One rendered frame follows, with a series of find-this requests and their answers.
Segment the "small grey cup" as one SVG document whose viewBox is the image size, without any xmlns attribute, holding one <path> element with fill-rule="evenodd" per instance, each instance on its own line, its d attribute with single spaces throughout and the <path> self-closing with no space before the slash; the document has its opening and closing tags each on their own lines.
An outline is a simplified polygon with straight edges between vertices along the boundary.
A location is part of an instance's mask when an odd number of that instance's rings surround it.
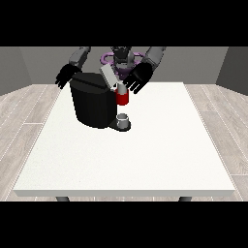
<svg viewBox="0 0 248 248">
<path fill-rule="evenodd" d="M 119 113 L 116 116 L 116 119 L 117 119 L 117 126 L 120 129 L 124 129 L 124 128 L 128 127 L 128 125 L 129 125 L 129 117 L 128 117 L 128 115 L 126 113 Z"/>
</svg>

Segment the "red pod holder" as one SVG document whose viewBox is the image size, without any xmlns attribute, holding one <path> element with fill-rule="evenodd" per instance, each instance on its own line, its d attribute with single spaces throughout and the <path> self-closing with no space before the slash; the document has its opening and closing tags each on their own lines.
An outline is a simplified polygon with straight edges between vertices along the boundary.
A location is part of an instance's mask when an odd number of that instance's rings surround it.
<svg viewBox="0 0 248 248">
<path fill-rule="evenodd" d="M 129 90 L 126 90 L 124 94 L 120 94 L 118 90 L 115 90 L 115 97 L 119 106 L 125 106 L 129 103 Z"/>
</svg>

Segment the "black coffee machine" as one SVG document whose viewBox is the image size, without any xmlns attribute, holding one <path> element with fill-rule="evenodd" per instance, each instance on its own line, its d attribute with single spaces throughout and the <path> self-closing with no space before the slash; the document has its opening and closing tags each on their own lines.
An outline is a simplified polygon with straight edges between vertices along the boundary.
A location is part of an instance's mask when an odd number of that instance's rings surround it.
<svg viewBox="0 0 248 248">
<path fill-rule="evenodd" d="M 130 120 L 121 124 L 117 119 L 117 93 L 108 88 L 101 74 L 78 72 L 73 75 L 70 88 L 79 122 L 92 128 L 112 128 L 119 132 L 131 129 Z"/>
</svg>

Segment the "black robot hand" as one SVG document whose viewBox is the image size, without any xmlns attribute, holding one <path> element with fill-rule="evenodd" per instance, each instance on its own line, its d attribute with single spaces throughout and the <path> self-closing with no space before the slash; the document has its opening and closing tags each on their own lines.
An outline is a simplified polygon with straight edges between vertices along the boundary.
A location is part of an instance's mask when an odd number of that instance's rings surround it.
<svg viewBox="0 0 248 248">
<path fill-rule="evenodd" d="M 68 81 L 70 81 L 74 74 L 80 72 L 80 68 L 77 66 L 66 64 L 56 76 L 55 84 L 63 89 Z"/>
<path fill-rule="evenodd" d="M 142 88 L 150 81 L 153 75 L 152 66 L 149 63 L 139 63 L 127 77 L 123 84 L 135 94 L 138 94 Z"/>
</svg>

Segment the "pale grey machine lid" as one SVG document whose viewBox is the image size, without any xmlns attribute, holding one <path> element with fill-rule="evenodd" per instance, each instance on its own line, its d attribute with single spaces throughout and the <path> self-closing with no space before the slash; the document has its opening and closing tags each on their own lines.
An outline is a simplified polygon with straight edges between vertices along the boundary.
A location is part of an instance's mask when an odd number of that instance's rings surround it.
<svg viewBox="0 0 248 248">
<path fill-rule="evenodd" d="M 118 82 L 118 79 L 112 70 L 110 64 L 106 64 L 100 68 L 100 73 L 103 76 L 109 89 L 112 89 L 113 86 Z"/>
</svg>

